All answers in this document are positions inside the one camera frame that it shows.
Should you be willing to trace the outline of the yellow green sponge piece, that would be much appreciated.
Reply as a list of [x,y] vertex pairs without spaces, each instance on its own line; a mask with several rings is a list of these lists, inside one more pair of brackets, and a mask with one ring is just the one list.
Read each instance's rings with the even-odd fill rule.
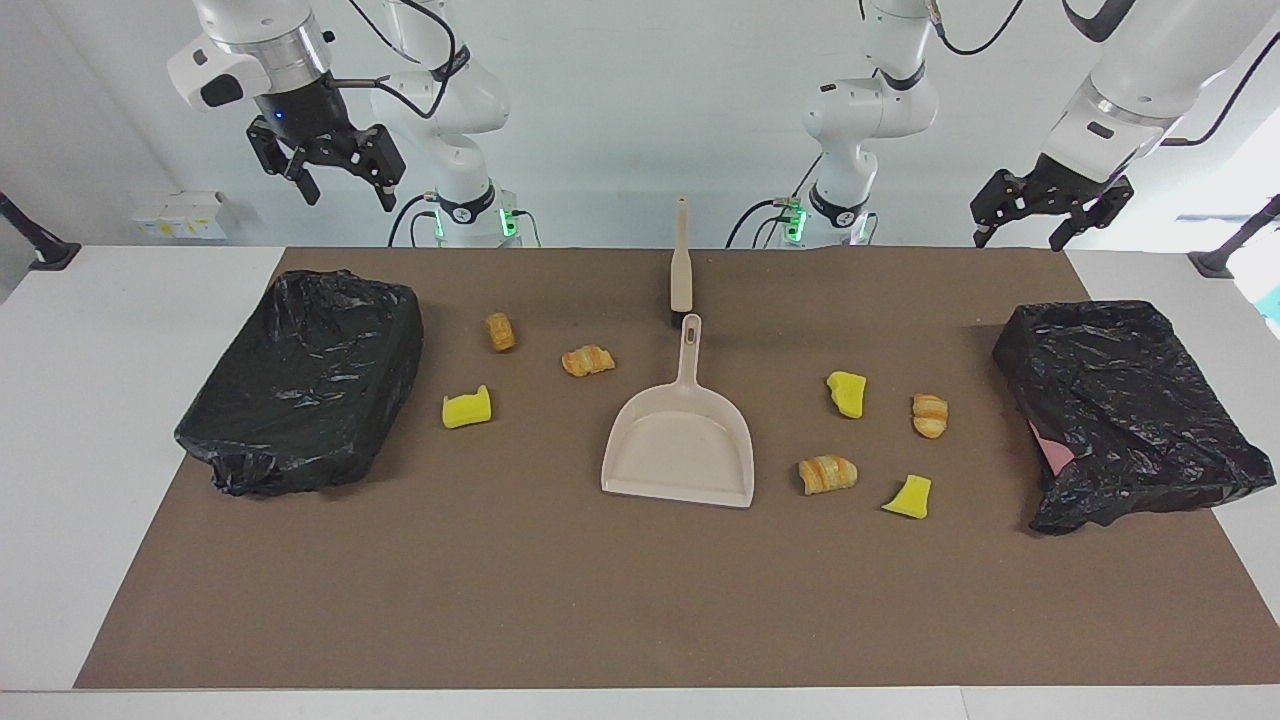
[[864,375],[851,372],[832,372],[826,378],[831,402],[845,418],[860,419],[864,416],[865,393],[868,379]]

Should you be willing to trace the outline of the notched yellow sponge piece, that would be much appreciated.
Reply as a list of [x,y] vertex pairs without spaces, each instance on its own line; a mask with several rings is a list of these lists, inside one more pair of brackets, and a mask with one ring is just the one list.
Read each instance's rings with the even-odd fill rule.
[[445,396],[442,400],[442,425],[445,429],[458,429],[493,419],[492,395],[485,384],[467,395]]

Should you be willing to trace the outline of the yellow sponge wedge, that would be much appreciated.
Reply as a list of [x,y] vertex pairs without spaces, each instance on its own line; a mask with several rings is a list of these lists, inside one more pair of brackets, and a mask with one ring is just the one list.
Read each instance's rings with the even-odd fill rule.
[[881,509],[904,518],[925,519],[929,512],[932,486],[931,478],[909,474],[899,492]]

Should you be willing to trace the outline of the large striped croissant piece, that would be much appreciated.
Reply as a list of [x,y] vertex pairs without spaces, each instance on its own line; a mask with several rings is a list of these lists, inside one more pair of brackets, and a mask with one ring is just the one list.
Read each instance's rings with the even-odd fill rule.
[[808,457],[797,464],[797,474],[805,496],[823,495],[836,489],[852,488],[859,482],[859,470],[847,457],[826,454]]

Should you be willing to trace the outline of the beige hand brush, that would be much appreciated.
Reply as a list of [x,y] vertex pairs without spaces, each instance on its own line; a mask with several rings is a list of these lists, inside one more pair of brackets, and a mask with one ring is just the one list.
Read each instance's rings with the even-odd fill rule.
[[692,313],[692,263],[689,242],[690,201],[687,195],[676,200],[675,249],[669,260],[669,319],[680,328]]

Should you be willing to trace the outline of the beige plastic dustpan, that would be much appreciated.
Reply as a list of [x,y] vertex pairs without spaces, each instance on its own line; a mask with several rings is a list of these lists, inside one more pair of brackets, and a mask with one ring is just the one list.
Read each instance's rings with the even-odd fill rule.
[[637,392],[605,442],[600,488],[611,495],[749,509],[755,492],[745,416],[698,379],[703,320],[682,319],[672,382]]

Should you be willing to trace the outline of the black bag lined pink bin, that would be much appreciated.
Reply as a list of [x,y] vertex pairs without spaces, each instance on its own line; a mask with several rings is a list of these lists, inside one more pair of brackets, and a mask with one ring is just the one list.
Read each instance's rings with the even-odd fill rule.
[[1211,509],[1277,484],[1147,301],[1020,305],[992,357],[1041,447],[1038,534]]

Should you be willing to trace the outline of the brown table mat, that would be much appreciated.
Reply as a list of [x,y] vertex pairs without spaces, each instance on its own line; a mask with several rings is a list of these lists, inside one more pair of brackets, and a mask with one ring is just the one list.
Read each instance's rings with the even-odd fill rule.
[[[1029,532],[1041,452],[991,350],[1016,306],[1085,297],[1064,255],[695,264],[700,378],[755,448],[748,510],[600,488],[614,415],[675,375],[664,252],[288,252],[416,290],[413,393],[355,486],[234,498],[184,461],[76,687],[1280,684],[1280,626],[1210,510]],[[616,369],[571,377],[584,345]],[[831,402],[837,370],[868,379],[863,418]],[[493,419],[445,429],[442,400],[480,384]],[[914,395],[948,402],[940,438]],[[859,482],[805,496],[797,464],[826,454]],[[909,474],[925,519],[881,509]]]

